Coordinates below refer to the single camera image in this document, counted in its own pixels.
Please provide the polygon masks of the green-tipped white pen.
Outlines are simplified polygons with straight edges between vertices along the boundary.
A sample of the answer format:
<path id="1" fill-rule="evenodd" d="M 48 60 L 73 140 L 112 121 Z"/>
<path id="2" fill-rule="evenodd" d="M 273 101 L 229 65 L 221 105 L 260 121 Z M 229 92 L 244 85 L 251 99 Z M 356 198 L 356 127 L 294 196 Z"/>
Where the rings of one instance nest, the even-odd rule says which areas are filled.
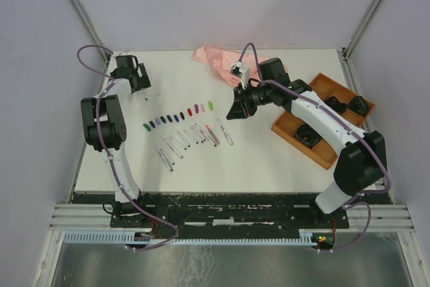
<path id="1" fill-rule="evenodd" d="M 155 146 L 155 148 L 156 148 L 156 150 L 157 150 L 158 154 L 161 156 L 161 158 L 162 158 L 162 160 L 163 160 L 164 164 L 166 164 L 166 166 L 167 166 L 168 170 L 169 170 L 170 172 L 173 172 L 173 166 L 172 166 L 172 164 L 170 163 L 170 161 L 168 160 L 168 158 L 166 157 L 166 155 L 162 152 L 162 150 L 161 150 L 158 146 Z"/>

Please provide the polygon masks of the light green capped pen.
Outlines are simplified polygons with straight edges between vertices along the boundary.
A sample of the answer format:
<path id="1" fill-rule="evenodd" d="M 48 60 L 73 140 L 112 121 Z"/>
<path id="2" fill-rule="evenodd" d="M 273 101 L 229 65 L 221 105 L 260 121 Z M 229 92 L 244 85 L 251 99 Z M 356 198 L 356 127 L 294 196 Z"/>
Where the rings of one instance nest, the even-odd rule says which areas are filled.
<path id="1" fill-rule="evenodd" d="M 229 145 L 230 146 L 234 146 L 234 142 L 232 141 L 232 139 L 231 139 L 231 137 L 230 137 L 227 129 L 224 127 L 224 125 L 222 124 L 222 122 L 220 121 L 219 118 L 217 118 L 217 122 L 218 122 L 219 126 L 221 127 L 221 130 L 223 131 L 223 133 L 224 133 L 224 135 L 225 135 L 225 137 L 226 137 Z"/>

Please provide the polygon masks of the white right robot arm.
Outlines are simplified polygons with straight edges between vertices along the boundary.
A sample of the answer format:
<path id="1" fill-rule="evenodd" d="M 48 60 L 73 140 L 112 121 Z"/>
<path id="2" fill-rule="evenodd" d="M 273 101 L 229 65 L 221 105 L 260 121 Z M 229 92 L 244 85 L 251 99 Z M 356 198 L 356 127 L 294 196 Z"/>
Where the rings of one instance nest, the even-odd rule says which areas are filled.
<path id="1" fill-rule="evenodd" d="M 308 211 L 311 224 L 324 227 L 332 221 L 334 211 L 351 203 L 378 180 L 389 178 L 385 140 L 378 131 L 366 132 L 353 125 L 303 80 L 291 80 L 279 58 L 260 63 L 257 72 L 259 81 L 252 85 L 247 65 L 238 60 L 231 67 L 231 75 L 240 82 L 233 89 L 227 120 L 246 119 L 259 106 L 275 104 L 309 125 L 338 156 L 333 182 L 315 198 Z"/>

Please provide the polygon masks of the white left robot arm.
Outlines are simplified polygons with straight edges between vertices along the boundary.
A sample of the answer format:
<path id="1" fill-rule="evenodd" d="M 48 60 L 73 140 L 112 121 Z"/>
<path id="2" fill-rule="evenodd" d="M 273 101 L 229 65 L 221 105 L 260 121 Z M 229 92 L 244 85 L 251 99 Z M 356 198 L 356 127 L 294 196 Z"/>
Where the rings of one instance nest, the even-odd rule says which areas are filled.
<path id="1" fill-rule="evenodd" d="M 140 227 L 148 220 L 148 209 L 139 204 L 140 188 L 135 182 L 126 156 L 127 128 L 121 103 L 133 93 L 151 86 L 144 64 L 134 55 L 115 58 L 105 89 L 81 100 L 81 115 L 86 143 L 100 154 L 110 173 L 114 198 L 110 214 L 126 217 Z"/>

